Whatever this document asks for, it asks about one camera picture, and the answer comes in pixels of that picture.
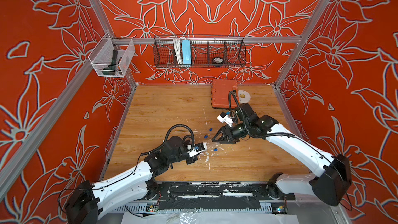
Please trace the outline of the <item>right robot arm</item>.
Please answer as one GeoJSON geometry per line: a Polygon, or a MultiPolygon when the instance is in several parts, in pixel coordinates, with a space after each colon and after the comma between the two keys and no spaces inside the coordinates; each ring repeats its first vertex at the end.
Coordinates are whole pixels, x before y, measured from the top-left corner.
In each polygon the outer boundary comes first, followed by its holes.
{"type": "Polygon", "coordinates": [[[343,154],[332,155],[304,141],[269,115],[259,117],[248,103],[240,104],[234,91],[228,103],[236,108],[221,113],[224,123],[211,139],[220,144],[236,144],[243,138],[268,141],[295,157],[309,169],[308,174],[276,173],[268,183],[268,195],[279,199],[284,194],[317,197],[330,206],[338,206],[352,184],[349,159],[343,154]]]}

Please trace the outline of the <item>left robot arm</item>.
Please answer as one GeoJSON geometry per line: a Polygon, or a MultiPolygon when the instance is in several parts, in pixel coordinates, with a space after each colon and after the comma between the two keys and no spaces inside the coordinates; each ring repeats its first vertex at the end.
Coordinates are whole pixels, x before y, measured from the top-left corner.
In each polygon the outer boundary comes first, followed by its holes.
{"type": "Polygon", "coordinates": [[[205,143],[196,143],[194,132],[185,124],[169,128],[162,144],[140,154],[136,166],[110,179],[91,183],[86,180],[68,188],[70,197],[60,206],[70,224],[95,224],[103,216],[131,201],[151,198],[158,192],[155,178],[173,164],[192,164],[207,150],[205,143]]]}

